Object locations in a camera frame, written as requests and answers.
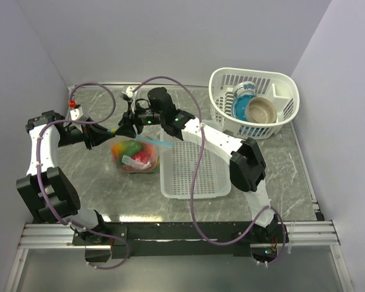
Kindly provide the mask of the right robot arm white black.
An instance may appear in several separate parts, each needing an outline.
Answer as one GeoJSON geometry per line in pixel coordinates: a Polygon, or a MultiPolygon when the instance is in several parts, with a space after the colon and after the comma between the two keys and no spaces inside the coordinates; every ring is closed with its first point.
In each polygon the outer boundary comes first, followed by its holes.
{"type": "Polygon", "coordinates": [[[257,142],[228,136],[199,120],[193,114],[178,109],[164,87],[151,89],[147,107],[139,104],[132,86],[122,90],[128,108],[116,130],[118,136],[135,137],[146,125],[160,125],[166,134],[191,142],[217,155],[229,167],[231,184],[248,196],[253,217],[250,228],[260,242],[274,237],[279,217],[270,206],[265,185],[266,162],[257,142]]]}

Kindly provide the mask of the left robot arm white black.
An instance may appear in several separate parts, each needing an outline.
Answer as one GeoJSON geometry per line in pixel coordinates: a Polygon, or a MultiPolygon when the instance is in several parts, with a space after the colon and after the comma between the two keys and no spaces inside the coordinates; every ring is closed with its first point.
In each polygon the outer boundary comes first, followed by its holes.
{"type": "Polygon", "coordinates": [[[75,187],[58,165],[60,147],[82,142],[90,150],[115,136],[92,119],[85,120],[84,125],[72,125],[53,110],[29,119],[26,131],[32,141],[31,160],[16,189],[35,223],[64,223],[85,242],[101,245],[109,240],[104,219],[81,205],[75,187]]]}

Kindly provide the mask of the clear zip top bag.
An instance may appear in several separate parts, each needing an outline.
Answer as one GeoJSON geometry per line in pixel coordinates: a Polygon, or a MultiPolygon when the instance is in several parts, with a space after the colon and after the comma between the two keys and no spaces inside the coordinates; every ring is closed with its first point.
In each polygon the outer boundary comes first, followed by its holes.
{"type": "Polygon", "coordinates": [[[172,142],[137,135],[116,136],[109,141],[113,163],[122,173],[153,173],[160,166],[161,154],[173,147],[172,142]]]}

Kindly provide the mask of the orange green fake mango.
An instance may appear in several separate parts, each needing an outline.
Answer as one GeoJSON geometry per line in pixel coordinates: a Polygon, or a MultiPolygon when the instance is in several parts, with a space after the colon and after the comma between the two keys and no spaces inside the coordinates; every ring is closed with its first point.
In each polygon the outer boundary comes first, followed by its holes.
{"type": "Polygon", "coordinates": [[[111,147],[114,156],[133,156],[142,149],[142,144],[135,140],[117,142],[111,147]]]}

